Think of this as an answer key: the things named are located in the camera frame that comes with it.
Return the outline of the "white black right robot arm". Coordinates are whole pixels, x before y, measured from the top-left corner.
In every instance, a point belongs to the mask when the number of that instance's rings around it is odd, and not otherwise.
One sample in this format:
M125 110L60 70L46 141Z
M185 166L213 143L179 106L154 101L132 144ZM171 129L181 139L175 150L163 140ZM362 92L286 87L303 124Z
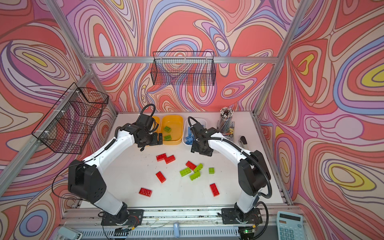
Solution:
M271 174L263 154L246 150L225 138L217 129L206 129L199 122L190 124L190 130L195 137L192 153L211 157L217 151L237 167L242 191L234 205L235 219L241 223L247 221L257 207L258 200L269 199L273 195Z

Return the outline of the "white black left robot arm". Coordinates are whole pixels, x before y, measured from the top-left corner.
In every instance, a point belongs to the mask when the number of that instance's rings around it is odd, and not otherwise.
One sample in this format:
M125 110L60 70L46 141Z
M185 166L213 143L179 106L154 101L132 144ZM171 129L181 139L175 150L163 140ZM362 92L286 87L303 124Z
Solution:
M82 161L70 163L68 191L103 210L117 225L124 225L129 219L127 204L108 191L103 173L131 146L137 145L143 151L153 142L158 127L152 114L143 113L134 123L117 127L114 137L99 150Z

